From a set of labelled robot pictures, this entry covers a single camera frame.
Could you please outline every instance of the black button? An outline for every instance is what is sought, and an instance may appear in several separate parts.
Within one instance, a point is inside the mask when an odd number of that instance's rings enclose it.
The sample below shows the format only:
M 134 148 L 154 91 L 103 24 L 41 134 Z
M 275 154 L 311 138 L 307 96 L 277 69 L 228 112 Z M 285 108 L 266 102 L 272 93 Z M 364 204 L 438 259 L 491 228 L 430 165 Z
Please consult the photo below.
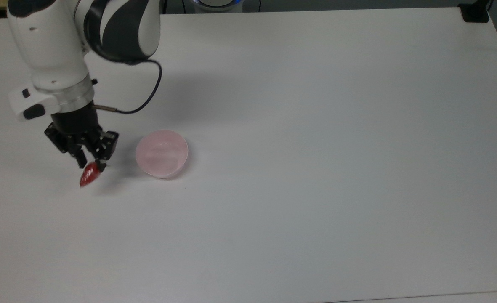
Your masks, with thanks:
M 45 111 L 44 106 L 42 106 L 40 104 L 35 104 L 23 112 L 24 118 L 26 118 L 27 120 L 40 117 L 40 116 L 44 115 L 45 113 L 46 113 L 46 111 Z
M 29 94 L 29 90 L 27 90 L 27 88 L 25 90 L 22 90 L 22 96 L 24 96 L 24 98 L 31 96 L 31 94 Z

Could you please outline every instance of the black cable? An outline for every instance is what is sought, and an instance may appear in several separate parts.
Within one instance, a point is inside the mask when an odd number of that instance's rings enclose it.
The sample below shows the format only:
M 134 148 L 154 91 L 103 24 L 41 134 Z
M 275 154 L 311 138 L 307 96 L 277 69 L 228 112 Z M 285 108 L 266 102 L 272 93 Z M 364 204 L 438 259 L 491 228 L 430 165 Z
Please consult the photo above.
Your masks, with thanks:
M 495 1 L 495 0 L 491 0 L 491 2 L 489 2 L 489 6 L 487 7 L 487 11 L 489 11 L 489 10 L 491 9 L 491 6 L 492 6 L 492 4 L 493 4 L 493 1 Z
M 139 63 L 142 63 L 142 62 L 155 63 L 158 66 L 158 79 L 157 79 L 157 83 L 154 85 L 153 91 L 151 92 L 151 94 L 147 98 L 146 102 L 143 102 L 143 104 L 140 105 L 140 107 L 138 109 L 133 109 L 132 111 L 120 111 L 119 109 L 115 109 L 116 113 L 129 115 L 129 114 L 133 114 L 133 113 L 137 113 L 137 112 L 141 111 L 144 107 L 146 107 L 146 105 L 148 105 L 149 101 L 151 101 L 151 99 L 153 98 L 154 93 L 157 91 L 158 85 L 160 84 L 160 79 L 162 79 L 162 65 L 160 65 L 160 63 L 158 63 L 158 61 L 151 60 L 151 59 L 142 60 Z

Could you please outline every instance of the red strawberry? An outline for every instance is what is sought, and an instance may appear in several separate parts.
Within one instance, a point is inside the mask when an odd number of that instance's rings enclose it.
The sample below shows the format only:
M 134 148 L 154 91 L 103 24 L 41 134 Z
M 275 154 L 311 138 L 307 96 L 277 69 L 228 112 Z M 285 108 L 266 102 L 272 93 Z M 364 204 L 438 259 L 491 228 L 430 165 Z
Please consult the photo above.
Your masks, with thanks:
M 82 176 L 80 177 L 80 187 L 84 187 L 87 184 L 90 184 L 95 179 L 97 179 L 100 174 L 101 171 L 98 170 L 97 163 L 88 163 L 88 165 L 86 165 L 83 169 Z

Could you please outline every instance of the cable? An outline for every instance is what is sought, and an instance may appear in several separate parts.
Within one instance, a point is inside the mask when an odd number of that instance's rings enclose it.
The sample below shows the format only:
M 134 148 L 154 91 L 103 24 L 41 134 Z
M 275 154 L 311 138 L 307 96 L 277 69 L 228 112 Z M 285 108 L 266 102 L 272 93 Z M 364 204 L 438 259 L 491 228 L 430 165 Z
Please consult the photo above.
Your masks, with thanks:
M 138 109 L 133 109 L 132 111 L 120 111 L 119 109 L 116 109 L 116 111 L 115 111 L 116 113 L 129 115 L 129 114 L 133 114 L 133 113 L 137 113 L 137 112 L 141 111 L 144 107 L 146 107 L 146 105 L 148 105 L 149 101 L 151 101 L 151 99 L 153 98 L 154 93 L 157 91 L 158 85 L 160 84 L 160 80 L 162 79 L 162 65 L 160 65 L 160 63 L 158 63 L 158 61 L 151 60 L 151 59 L 143 60 L 140 63 L 142 63 L 142 62 L 155 63 L 158 66 L 158 78 L 157 78 L 157 83 L 154 85 L 153 91 L 151 92 L 151 94 L 147 98 L 146 102 L 143 102 L 143 104 L 140 105 L 140 107 Z
M 155 92 L 157 91 L 158 85 L 160 84 L 160 79 L 162 79 L 162 65 L 160 65 L 160 63 L 158 63 L 158 61 L 151 60 L 151 59 L 142 60 L 136 64 L 140 64 L 142 62 L 155 63 L 158 66 L 157 83 L 154 85 L 153 91 L 151 92 L 151 94 L 147 98 L 146 102 L 143 102 L 143 104 L 140 105 L 138 109 L 133 109 L 132 111 L 120 111 L 119 109 L 116 109 L 115 107 L 109 107 L 109 106 L 104 106 L 104 105 L 93 105 L 93 109 L 102 109 L 103 111 L 109 111 L 109 112 L 129 115 L 129 114 L 137 113 L 137 112 L 141 111 L 144 107 L 146 107 L 146 105 L 148 105 L 149 101 L 151 101 Z

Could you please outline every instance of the bowl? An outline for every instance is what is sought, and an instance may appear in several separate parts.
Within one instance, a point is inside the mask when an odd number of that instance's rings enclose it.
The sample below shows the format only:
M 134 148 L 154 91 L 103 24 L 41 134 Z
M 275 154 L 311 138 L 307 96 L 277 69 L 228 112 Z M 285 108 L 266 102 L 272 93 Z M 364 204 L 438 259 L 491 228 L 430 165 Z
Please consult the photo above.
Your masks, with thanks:
M 161 129 L 142 138 L 136 162 L 146 173 L 161 179 L 177 175 L 189 157 L 185 139 L 173 130 Z

